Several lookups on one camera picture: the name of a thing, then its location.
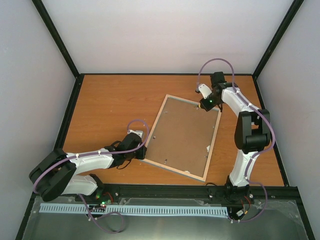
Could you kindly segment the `blue wooden picture frame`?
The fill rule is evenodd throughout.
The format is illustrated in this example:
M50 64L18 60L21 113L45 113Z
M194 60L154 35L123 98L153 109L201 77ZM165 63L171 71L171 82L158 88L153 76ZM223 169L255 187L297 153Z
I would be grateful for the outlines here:
M144 162L206 181L221 112L167 94L149 133Z

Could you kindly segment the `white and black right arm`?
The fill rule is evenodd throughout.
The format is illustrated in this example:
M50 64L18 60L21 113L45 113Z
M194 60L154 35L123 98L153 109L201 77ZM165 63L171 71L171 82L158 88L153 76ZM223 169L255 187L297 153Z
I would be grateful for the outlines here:
M237 116L234 133L237 156L225 183L226 201L236 203L249 196L249 179L253 165L270 143L270 113L252 104L235 83L225 80L223 72L213 73L210 82L211 87L204 83L197 87L202 94L199 107L208 112L214 107L222 110L223 104L226 104Z

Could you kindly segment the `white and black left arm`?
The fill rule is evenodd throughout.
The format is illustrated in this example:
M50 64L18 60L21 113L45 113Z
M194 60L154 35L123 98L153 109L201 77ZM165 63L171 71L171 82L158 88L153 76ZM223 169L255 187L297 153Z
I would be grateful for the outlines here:
M125 162L143 160L147 147L143 142L144 133L129 130L122 141L115 141L96 151L66 153L54 149L29 174L34 192L44 202L50 202L61 195L81 194L92 201L99 201L104 195L104 184L92 170L123 169Z

